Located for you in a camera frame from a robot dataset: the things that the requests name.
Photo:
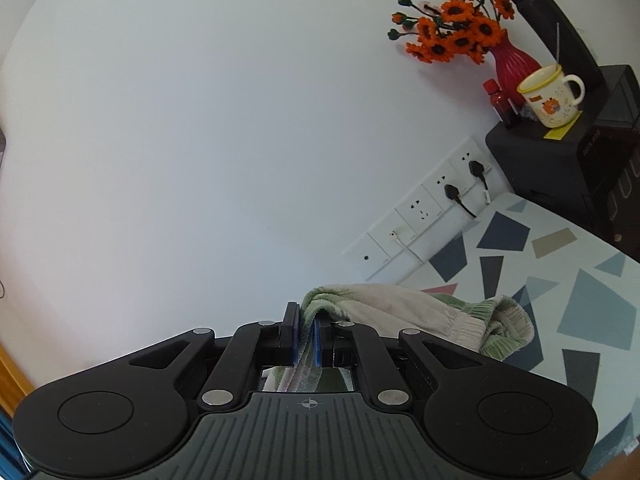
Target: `patterned table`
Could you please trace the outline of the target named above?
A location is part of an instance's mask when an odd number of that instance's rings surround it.
[[[401,285],[524,307],[536,337],[506,362],[591,401],[599,433],[587,476],[640,433],[640,264],[614,247],[505,193]]]

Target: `black thermos bottle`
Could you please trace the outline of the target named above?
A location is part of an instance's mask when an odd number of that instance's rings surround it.
[[[602,72],[562,9],[554,0],[512,0],[549,51],[556,56],[557,23],[560,24],[560,65],[565,74],[575,74],[586,89],[604,82]]]

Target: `red vase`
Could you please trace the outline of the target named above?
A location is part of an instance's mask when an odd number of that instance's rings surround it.
[[[514,47],[509,41],[509,34],[505,30],[502,41],[489,49],[495,57],[495,72],[502,90],[506,92],[513,104],[521,108],[525,103],[524,97],[518,93],[518,85],[524,79],[542,68],[540,63],[526,52]]]

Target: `crosshair symbol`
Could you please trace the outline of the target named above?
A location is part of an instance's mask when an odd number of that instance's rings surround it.
[[[318,402],[317,400],[313,400],[311,397],[300,402],[302,406],[308,410],[315,408],[318,404],[322,404],[322,402]]]

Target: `black box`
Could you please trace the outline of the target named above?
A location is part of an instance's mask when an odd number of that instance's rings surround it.
[[[502,123],[486,144],[514,192],[640,256],[640,88],[628,65],[602,67],[606,83],[589,92],[562,140],[523,121]]]

